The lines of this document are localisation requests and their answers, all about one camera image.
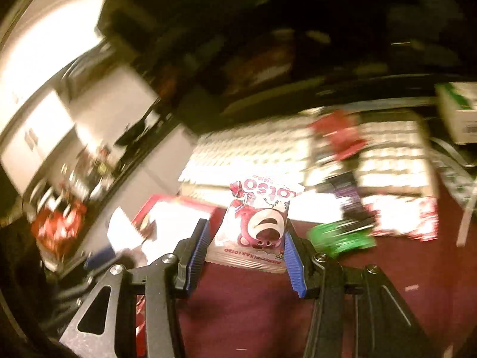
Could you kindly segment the green candy wrapper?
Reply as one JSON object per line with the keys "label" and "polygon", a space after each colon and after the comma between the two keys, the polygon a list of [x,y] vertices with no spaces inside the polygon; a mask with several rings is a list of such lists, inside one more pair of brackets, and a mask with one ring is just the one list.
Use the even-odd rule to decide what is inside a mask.
{"label": "green candy wrapper", "polygon": [[341,220],[312,227],[306,237],[316,251],[337,258],[350,251],[374,247],[373,228],[373,221]]}

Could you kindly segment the large red snack packet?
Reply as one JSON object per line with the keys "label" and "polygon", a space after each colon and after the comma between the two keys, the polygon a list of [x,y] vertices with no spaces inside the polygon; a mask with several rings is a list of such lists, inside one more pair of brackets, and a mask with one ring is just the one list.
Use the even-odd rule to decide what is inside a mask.
{"label": "large red snack packet", "polygon": [[408,237],[422,242],[437,239],[435,197],[374,195],[366,196],[363,204],[375,217],[374,237]]}

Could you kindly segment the white pink Lotso packet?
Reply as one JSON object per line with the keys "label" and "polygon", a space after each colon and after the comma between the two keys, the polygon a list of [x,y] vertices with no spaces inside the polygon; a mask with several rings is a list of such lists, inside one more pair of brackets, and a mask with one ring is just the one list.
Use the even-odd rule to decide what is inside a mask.
{"label": "white pink Lotso packet", "polygon": [[230,185],[230,202],[205,261],[282,274],[289,207],[304,192],[299,183],[258,175]]}

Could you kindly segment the red white tray box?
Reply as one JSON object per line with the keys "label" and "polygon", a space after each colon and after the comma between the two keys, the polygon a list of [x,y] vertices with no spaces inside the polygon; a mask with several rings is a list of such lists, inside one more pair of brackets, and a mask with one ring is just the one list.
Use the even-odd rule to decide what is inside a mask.
{"label": "red white tray box", "polygon": [[210,220],[215,212],[214,205],[190,197],[154,194],[133,220],[117,208],[107,238],[115,253],[130,254],[137,267],[144,267],[171,253],[192,236],[198,221]]}

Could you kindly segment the white mechanical keyboard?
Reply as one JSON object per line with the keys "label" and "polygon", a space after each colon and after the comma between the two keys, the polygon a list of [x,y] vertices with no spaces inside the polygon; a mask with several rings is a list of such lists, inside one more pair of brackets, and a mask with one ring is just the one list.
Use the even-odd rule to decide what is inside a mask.
{"label": "white mechanical keyboard", "polygon": [[364,145],[347,158],[334,152],[329,134],[313,130],[317,120],[269,118],[201,135],[179,177],[181,194],[225,205],[229,185],[245,175],[279,176],[312,190],[324,189],[330,176],[352,171],[364,196],[437,196],[428,133],[416,113],[349,114]]}

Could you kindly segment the small red packet on keyboard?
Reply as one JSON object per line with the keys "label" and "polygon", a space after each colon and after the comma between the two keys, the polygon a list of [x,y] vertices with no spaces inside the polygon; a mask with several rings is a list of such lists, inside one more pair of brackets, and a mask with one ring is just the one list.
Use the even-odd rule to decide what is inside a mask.
{"label": "small red packet on keyboard", "polygon": [[355,120],[343,110],[321,115],[311,128],[329,143],[337,161],[348,159],[366,147]]}

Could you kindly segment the white green medicine box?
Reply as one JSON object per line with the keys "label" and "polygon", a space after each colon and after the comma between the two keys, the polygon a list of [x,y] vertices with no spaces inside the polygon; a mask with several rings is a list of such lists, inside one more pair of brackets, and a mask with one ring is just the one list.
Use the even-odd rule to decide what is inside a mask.
{"label": "white green medicine box", "polygon": [[435,86],[437,107],[453,142],[476,144],[476,82],[446,82]]}

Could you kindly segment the black computer monitor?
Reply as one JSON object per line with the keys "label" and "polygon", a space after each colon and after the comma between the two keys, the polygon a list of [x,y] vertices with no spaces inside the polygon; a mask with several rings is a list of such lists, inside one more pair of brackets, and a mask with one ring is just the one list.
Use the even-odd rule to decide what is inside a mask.
{"label": "black computer monitor", "polygon": [[195,130],[476,78],[476,0],[105,0],[97,27]]}

